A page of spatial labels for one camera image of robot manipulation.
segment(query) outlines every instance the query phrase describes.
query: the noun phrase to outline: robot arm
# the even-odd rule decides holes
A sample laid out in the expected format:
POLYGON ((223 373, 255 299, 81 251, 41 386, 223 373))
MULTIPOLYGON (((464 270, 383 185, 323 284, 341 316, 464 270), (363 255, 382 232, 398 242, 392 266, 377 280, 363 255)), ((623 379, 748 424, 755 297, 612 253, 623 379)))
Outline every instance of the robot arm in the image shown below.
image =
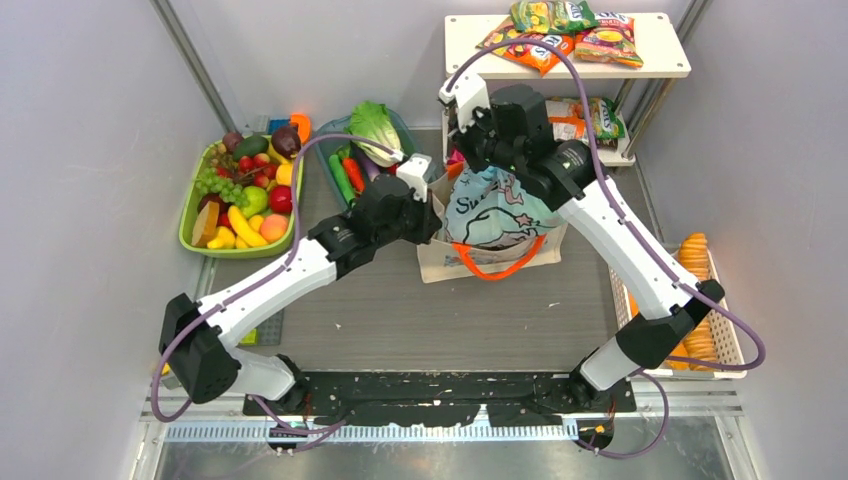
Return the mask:
MULTIPOLYGON (((468 165, 477 171, 493 165, 513 173, 528 193, 589 240, 639 304, 640 313, 575 369, 572 393, 578 401, 589 401, 639 368, 658 367, 710 309, 672 283, 654 257, 681 282, 695 285, 695 276, 647 231, 612 178, 597 178, 586 145, 553 138, 542 95, 518 84, 490 97, 485 81, 475 74, 458 78, 450 91, 448 83, 439 99, 453 111, 451 137, 468 165), (610 206, 600 182, 624 211, 627 223, 610 206), (638 230, 647 245, 639 243, 629 228, 638 230)), ((712 280, 698 284, 698 289, 714 301, 724 296, 712 280)))
POLYGON ((191 302, 185 294, 165 309, 160 352, 201 315, 207 320, 177 346, 168 360, 194 403, 226 391, 259 395, 291 408, 306 389, 297 367, 286 357, 263 357, 238 348, 247 333, 273 313, 307 293, 370 262, 376 251, 404 239, 425 243, 441 228, 427 201, 434 166, 413 155, 397 175, 377 176, 356 204, 321 221, 280 257, 241 282, 191 302))

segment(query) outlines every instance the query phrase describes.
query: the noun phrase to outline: green grapes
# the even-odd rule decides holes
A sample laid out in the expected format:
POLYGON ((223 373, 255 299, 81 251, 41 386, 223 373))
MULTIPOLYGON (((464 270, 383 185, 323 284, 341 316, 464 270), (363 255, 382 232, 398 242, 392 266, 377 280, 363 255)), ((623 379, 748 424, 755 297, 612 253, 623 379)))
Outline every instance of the green grapes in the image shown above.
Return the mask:
POLYGON ((200 171, 194 181, 194 186, 201 195, 217 193, 224 202, 237 205, 240 208, 247 206, 247 197, 244 195, 244 187, 237 185, 231 178, 218 175, 214 167, 207 167, 200 171))

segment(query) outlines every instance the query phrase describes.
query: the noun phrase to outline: green basket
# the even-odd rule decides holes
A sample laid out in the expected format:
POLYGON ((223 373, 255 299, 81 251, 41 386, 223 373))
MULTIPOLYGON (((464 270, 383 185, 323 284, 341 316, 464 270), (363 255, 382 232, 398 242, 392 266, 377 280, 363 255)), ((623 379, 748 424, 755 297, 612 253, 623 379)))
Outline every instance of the green basket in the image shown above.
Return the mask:
MULTIPOLYGON (((265 135, 265 138, 271 139, 270 135, 265 135)), ((289 218, 289 228, 286 230, 283 238, 277 240, 276 242, 266 245, 264 247, 256 247, 256 248, 246 248, 244 250, 237 249, 226 249, 226 250, 212 250, 209 248, 198 248, 193 247, 191 245, 191 232, 194 228, 194 222, 197 220, 197 205, 200 203, 200 198, 202 195, 197 191, 197 188, 194 186, 194 179, 197 178, 197 174, 207 166, 207 157, 209 157, 210 150, 213 148, 218 148, 218 144, 221 142, 215 142, 212 145, 209 145, 206 150, 203 151, 203 154, 200 156, 200 161, 197 162, 197 168, 194 170, 194 175, 191 177, 191 191, 188 194, 188 198, 186 199, 185 208, 183 208, 183 217, 180 220, 180 243, 187 250, 191 250, 192 252, 197 252, 207 257, 213 258, 237 258, 237 259, 249 259, 249 258, 262 258, 262 257, 273 257, 274 255, 279 255, 285 252, 289 246, 291 245, 292 239, 294 237, 294 212, 289 218)), ((300 187, 303 185, 303 162, 300 162, 300 168, 297 169, 297 186, 300 187)), ((300 200, 300 188, 297 189, 297 199, 300 200)))

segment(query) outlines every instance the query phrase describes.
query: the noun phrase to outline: avocado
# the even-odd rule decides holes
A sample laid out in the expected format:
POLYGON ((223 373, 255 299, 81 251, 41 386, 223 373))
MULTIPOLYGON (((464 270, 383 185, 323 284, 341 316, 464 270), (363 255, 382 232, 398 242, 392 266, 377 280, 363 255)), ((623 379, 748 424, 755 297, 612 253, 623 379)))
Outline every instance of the avocado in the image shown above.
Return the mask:
POLYGON ((233 158, 239 161, 242 157, 253 158, 259 153, 268 151, 268 140, 262 135, 251 135, 238 144, 233 152, 233 158))

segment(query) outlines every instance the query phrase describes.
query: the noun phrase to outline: metal pole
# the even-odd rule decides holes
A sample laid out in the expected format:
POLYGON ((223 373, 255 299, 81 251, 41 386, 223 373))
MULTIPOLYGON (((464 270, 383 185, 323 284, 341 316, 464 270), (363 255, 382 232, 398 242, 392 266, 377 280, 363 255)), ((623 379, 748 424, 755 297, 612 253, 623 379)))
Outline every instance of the metal pole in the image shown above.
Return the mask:
POLYGON ((200 85, 200 89, 206 96, 206 100, 209 101, 209 105, 212 107, 212 110, 215 111, 218 121, 221 122, 221 125, 226 131, 237 132, 238 128, 236 128, 233 117, 227 110, 226 105, 224 105, 224 100, 218 93, 218 89, 215 87, 212 77, 209 76, 209 72, 206 71, 206 67, 203 66, 203 61, 200 59, 200 55, 197 54, 197 50, 195 50, 194 45, 191 43, 191 39, 185 31, 182 22, 180 22, 177 13, 174 11, 174 7, 171 5, 170 0, 150 0, 150 3, 153 5, 153 8, 156 9, 156 12, 159 14, 159 18, 165 25, 168 33, 171 34, 171 38, 173 38, 174 43, 177 44, 177 49, 185 59, 189 70, 191 70, 192 75, 194 75, 194 79, 197 80, 197 83, 200 85))
POLYGON ((630 95, 630 90, 633 89, 633 84, 636 83, 635 78, 628 78, 621 84, 621 88, 618 89, 618 95, 615 96, 615 114, 618 115, 621 113, 621 107, 624 105, 624 101, 627 100, 627 96, 630 95))
POLYGON ((645 130, 648 129, 648 125, 651 124, 651 121, 657 115, 657 111, 660 109, 663 103, 665 103, 665 99, 668 97, 669 92, 671 92, 671 87, 677 82, 676 78, 666 78, 660 84, 659 93, 651 100, 651 103, 648 104, 645 109, 645 115, 642 117, 639 125, 636 126, 635 131, 631 132, 630 135, 630 144, 627 145, 627 148, 624 149, 623 156, 624 158, 630 159, 633 158, 633 150, 636 148, 636 145, 639 143, 639 140, 645 134, 645 130))
MULTIPOLYGON (((681 45, 685 45, 691 38, 695 28, 703 16, 703 13, 710 6, 712 0, 691 0, 683 13, 680 24, 675 31, 680 39, 681 45)), ((630 145, 624 150, 625 158, 632 158, 634 149, 638 140, 642 137, 645 130, 651 124, 651 121, 657 114, 657 110, 665 102, 666 97, 674 86, 676 79, 668 78, 658 83, 652 80, 645 88, 645 93, 639 98, 636 108, 633 110, 633 115, 629 119, 630 127, 630 145)))

